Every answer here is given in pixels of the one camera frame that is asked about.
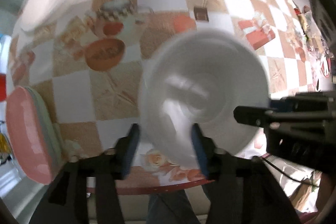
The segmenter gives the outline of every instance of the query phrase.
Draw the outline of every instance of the wire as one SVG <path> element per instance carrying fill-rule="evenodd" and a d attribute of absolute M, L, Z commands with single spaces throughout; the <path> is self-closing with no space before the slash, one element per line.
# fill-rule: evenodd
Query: wire
<path fill-rule="evenodd" d="M 290 180 L 293 180 L 295 182 L 298 182 L 298 183 L 302 183 L 302 184 L 306 184 L 306 185 L 309 185 L 309 186 L 313 186 L 313 187 L 319 187 L 318 185 L 315 185 L 313 183 L 309 183 L 309 182 L 305 182 L 305 181 L 300 181 L 300 180 L 297 180 L 295 178 L 292 178 L 290 175 L 286 174 L 284 171 L 282 171 L 279 167 L 275 166 L 273 163 L 271 163 L 270 161 L 266 160 L 266 159 L 262 159 L 264 162 L 266 162 L 267 164 L 269 164 L 270 166 L 272 166 L 274 169 L 276 169 L 278 172 L 280 172 L 281 174 L 283 174 L 285 177 L 289 178 Z"/>

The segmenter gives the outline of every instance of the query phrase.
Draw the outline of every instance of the table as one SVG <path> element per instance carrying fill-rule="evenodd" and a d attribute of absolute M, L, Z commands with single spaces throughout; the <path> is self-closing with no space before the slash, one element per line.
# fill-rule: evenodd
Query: table
<path fill-rule="evenodd" d="M 302 31 L 288 0 L 75 0 L 34 33 L 20 28 L 19 15 L 7 92 L 16 85 L 34 88 L 60 131 L 65 157 L 93 157 L 139 122 L 138 87 L 153 52 L 176 34 L 207 27 L 259 43 L 272 98 L 313 90 L 310 63 L 287 41 L 286 32 Z M 254 31 L 262 43 L 247 38 Z M 199 170 L 174 164 L 143 137 L 130 176 L 117 188 L 119 194 L 144 194 L 206 182 Z"/>

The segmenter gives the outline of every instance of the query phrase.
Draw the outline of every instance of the yellow object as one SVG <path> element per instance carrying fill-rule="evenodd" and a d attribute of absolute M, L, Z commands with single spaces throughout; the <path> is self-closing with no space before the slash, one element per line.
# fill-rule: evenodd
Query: yellow object
<path fill-rule="evenodd" d="M 12 153 L 12 149 L 9 145 L 9 142 L 7 141 L 5 135 L 3 135 L 2 133 L 0 133 L 0 153 L 7 153 L 7 154 Z"/>

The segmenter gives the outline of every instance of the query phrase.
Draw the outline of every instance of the pink bowl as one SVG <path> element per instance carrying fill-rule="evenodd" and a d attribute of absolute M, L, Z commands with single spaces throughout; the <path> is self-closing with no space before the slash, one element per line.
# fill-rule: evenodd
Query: pink bowl
<path fill-rule="evenodd" d="M 6 122 L 14 155 L 22 170 L 30 179 L 50 184 L 53 180 L 52 159 L 43 140 L 34 101 L 21 86 L 7 98 Z"/>

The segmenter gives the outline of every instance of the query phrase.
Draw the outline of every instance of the brown label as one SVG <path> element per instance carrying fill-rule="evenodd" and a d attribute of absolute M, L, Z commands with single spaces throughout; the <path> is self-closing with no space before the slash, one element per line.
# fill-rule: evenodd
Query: brown label
<path fill-rule="evenodd" d="M 208 9 L 203 7 L 194 7 L 194 15 L 196 21 L 207 21 L 209 22 Z"/>

